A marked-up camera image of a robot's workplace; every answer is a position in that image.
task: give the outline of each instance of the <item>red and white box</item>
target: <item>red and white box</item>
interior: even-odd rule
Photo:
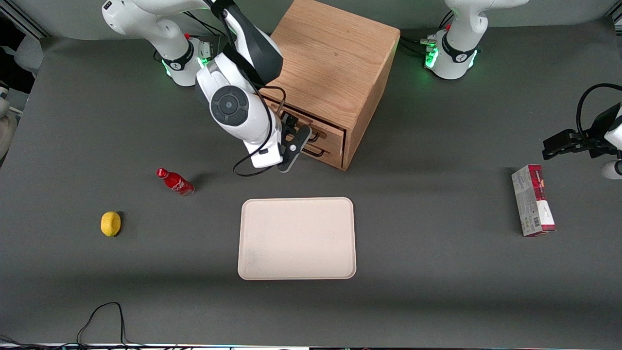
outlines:
[[[512,174],[522,235],[535,237],[555,231],[555,221],[544,194],[541,165],[528,165]]]

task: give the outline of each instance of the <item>red bottle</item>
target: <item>red bottle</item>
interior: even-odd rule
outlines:
[[[186,181],[180,174],[170,173],[164,168],[157,170],[157,177],[164,180],[166,186],[179,193],[182,197],[190,197],[194,193],[194,186]]]

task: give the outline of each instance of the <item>lemon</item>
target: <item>lemon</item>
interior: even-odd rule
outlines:
[[[121,230],[121,217],[116,212],[107,212],[101,217],[101,231],[108,237],[115,236]]]

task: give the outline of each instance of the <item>wooden drawer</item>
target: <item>wooden drawer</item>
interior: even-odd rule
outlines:
[[[270,108],[276,111],[279,107],[278,103],[269,102]],[[283,113],[289,113],[298,118],[298,124],[309,125],[312,130],[311,138],[307,143],[303,152],[307,156],[323,161],[331,166],[341,168],[343,160],[343,141],[344,132],[333,126],[312,118],[306,114],[295,111],[289,107],[283,106]]]

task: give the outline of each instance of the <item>wooden cabinet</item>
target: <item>wooden cabinet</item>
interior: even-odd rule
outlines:
[[[272,33],[283,58],[270,85],[313,130],[305,154],[346,170],[384,93],[399,30],[314,0],[294,0]],[[273,110],[278,90],[261,90]]]

